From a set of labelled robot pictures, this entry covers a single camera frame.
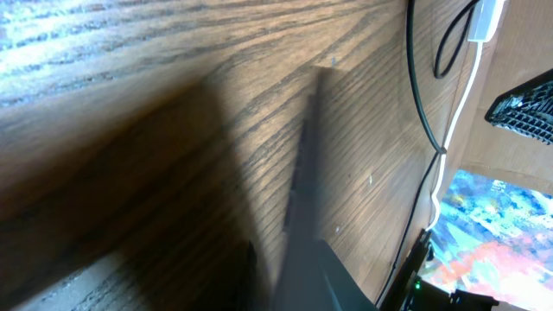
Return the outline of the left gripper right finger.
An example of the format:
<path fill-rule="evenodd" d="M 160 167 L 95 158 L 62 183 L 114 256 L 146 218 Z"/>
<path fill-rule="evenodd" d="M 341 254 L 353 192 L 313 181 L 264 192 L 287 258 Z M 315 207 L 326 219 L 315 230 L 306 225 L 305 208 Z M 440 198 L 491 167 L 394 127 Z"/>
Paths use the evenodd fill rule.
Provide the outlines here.
<path fill-rule="evenodd" d="M 317 256 L 330 294 L 332 310 L 378 311 L 326 241 L 317 242 Z"/>

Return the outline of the blue Galaxy smartphone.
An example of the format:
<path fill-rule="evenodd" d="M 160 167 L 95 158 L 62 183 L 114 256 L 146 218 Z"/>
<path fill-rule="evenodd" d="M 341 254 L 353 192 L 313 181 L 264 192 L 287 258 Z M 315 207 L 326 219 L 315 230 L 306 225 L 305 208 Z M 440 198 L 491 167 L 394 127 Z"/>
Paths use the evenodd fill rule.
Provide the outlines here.
<path fill-rule="evenodd" d="M 273 310 L 313 310 L 324 305 L 325 289 L 317 254 L 319 203 L 318 129 L 332 71 L 319 67 L 308 96 L 285 216 L 287 244 L 272 297 Z"/>

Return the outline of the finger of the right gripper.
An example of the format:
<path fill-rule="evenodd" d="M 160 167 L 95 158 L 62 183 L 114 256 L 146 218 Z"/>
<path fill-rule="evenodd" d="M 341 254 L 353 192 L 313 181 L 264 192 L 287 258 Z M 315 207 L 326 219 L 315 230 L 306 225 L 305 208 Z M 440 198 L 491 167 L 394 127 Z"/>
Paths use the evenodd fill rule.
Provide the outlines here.
<path fill-rule="evenodd" d="M 485 120 L 492 126 L 552 144 L 552 81 L 500 95 Z"/>

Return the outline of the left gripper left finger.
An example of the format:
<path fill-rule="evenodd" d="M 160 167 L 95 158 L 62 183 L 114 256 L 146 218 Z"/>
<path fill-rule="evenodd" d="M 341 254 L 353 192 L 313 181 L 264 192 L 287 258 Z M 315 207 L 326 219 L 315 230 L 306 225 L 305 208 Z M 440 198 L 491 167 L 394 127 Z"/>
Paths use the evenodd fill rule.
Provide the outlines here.
<path fill-rule="evenodd" d="M 254 244 L 249 241 L 245 261 L 240 268 L 234 290 L 236 311 L 263 311 L 267 309 L 267 295 Z"/>

